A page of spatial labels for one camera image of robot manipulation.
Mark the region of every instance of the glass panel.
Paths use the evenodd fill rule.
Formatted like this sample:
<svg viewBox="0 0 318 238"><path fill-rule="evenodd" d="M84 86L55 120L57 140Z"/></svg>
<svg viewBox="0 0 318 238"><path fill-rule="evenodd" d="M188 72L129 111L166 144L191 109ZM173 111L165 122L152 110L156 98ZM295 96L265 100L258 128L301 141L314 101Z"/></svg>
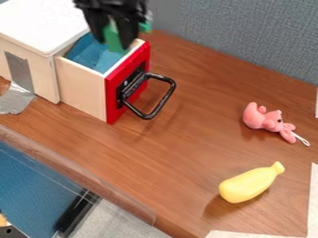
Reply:
<svg viewBox="0 0 318 238"><path fill-rule="evenodd" d="M45 164L78 179L105 199ZM152 226L156 215L149 207L3 126L0 210L33 238L168 237Z"/></svg>

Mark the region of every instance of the gray wall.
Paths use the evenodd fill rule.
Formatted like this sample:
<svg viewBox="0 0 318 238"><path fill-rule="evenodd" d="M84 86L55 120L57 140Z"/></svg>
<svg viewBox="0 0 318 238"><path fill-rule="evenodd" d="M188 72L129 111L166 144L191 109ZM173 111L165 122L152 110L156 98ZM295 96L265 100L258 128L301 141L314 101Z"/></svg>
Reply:
<svg viewBox="0 0 318 238"><path fill-rule="evenodd" d="M317 0L151 0L154 27L318 84Z"/></svg>

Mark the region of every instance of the toy pig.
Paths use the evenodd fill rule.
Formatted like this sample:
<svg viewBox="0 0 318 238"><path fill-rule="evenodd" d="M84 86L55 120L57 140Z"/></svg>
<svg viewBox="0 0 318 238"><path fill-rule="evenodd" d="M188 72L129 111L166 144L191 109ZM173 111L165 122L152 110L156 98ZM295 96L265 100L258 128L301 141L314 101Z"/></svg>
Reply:
<svg viewBox="0 0 318 238"><path fill-rule="evenodd" d="M295 143L297 140L295 133L292 132L296 127L283 122L280 110L266 112L264 106L258 108L256 102L251 102L244 111L243 121L252 129L266 129L271 132L279 132L289 143Z"/></svg>

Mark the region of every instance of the string tag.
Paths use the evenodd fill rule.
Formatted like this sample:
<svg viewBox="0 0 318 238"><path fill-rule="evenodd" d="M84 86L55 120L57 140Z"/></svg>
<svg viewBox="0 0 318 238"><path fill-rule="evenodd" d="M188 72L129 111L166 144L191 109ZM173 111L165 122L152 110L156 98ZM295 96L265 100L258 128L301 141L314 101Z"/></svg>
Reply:
<svg viewBox="0 0 318 238"><path fill-rule="evenodd" d="M304 139L303 137L299 136L295 132L292 132L292 133L293 133L294 137L299 139L305 146L311 146L311 144L306 139Z"/></svg>

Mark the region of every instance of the red drawer front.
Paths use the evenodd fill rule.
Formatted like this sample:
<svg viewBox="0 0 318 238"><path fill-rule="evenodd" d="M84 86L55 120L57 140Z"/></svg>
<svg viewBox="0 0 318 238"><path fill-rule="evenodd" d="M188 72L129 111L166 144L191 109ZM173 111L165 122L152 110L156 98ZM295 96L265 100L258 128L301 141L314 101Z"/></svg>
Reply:
<svg viewBox="0 0 318 238"><path fill-rule="evenodd" d="M119 65L110 75L105 78L105 94L106 94L106 116L107 123L113 124L126 111L127 107L118 108L117 105L117 87L121 85L127 77L132 74L141 63L146 64L146 72L149 71L150 45L145 42L138 50L136 50L128 59ZM147 87L144 82L138 90L128 99L134 102L140 93Z"/></svg>

